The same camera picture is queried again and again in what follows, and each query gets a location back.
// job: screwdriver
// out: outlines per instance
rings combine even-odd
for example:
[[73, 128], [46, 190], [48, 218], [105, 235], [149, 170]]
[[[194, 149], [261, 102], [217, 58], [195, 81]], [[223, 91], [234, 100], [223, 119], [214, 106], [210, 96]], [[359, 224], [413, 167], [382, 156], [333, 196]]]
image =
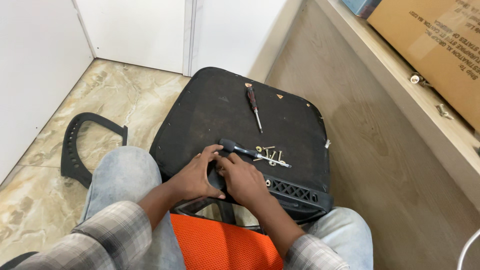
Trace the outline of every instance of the screwdriver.
[[252, 106], [252, 110], [255, 113], [255, 116], [257, 117], [258, 128], [260, 128], [260, 133], [263, 133], [262, 125], [260, 124], [260, 118], [258, 118], [258, 107], [257, 107], [257, 101], [255, 100], [255, 91], [253, 90], [253, 87], [251, 84], [245, 84], [245, 86], [247, 87], [247, 95], [250, 101], [250, 105]]
[[241, 145], [239, 145], [239, 144], [237, 144], [237, 143], [235, 143], [234, 141], [231, 141], [231, 140], [220, 139], [218, 141], [218, 144], [223, 146], [223, 150], [226, 151], [226, 152], [229, 152], [229, 153], [232, 153], [232, 152], [243, 153], [243, 154], [247, 154], [247, 155], [249, 155], [251, 157], [254, 157], [254, 158], [262, 158], [264, 160], [275, 162], [275, 163], [277, 163], [279, 165], [282, 165], [284, 167], [287, 167], [287, 168], [292, 167], [292, 165], [288, 165], [288, 164], [279, 162], [277, 160], [273, 160], [273, 159], [269, 159], [268, 157], [264, 157], [261, 154], [259, 154], [257, 151], [250, 150], [250, 149], [245, 149], [243, 146], [241, 146]]

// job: white cable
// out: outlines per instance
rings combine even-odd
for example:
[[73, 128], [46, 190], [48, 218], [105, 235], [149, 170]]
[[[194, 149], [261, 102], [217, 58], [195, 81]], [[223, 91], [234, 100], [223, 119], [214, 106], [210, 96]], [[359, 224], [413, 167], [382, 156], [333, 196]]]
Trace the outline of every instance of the white cable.
[[465, 254], [467, 253], [468, 248], [470, 245], [475, 241], [475, 239], [480, 235], [480, 229], [470, 237], [470, 239], [465, 243], [462, 249], [462, 253], [460, 253], [460, 257], [458, 258], [458, 264], [456, 266], [456, 270], [462, 270], [462, 263], [463, 263], [463, 258], [465, 257]]

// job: chair seat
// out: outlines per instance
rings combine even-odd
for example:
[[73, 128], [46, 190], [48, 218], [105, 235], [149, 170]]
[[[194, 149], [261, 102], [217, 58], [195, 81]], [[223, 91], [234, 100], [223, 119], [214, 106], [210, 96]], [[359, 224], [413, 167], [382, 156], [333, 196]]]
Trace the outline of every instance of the chair seat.
[[218, 221], [171, 214], [188, 270], [280, 270], [283, 262], [270, 237]]

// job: shirt sleeve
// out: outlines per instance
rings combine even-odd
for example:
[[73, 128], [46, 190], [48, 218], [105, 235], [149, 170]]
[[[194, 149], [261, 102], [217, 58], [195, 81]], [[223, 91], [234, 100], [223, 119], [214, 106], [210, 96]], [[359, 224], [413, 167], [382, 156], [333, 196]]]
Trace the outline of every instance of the shirt sleeve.
[[285, 256], [284, 269], [346, 270], [350, 266], [322, 240], [311, 235], [300, 236]]
[[77, 225], [50, 250], [15, 269], [128, 269], [152, 242], [150, 221], [137, 204], [114, 203]]

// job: wooden shelf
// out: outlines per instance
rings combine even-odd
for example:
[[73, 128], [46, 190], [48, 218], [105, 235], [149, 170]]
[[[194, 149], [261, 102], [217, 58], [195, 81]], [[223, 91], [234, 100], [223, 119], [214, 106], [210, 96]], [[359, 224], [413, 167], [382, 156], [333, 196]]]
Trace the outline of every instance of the wooden shelf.
[[410, 82], [411, 66], [368, 23], [341, 0], [315, 0], [385, 88], [434, 155], [480, 210], [480, 142], [473, 129], [450, 108], [454, 120], [441, 117], [439, 94]]

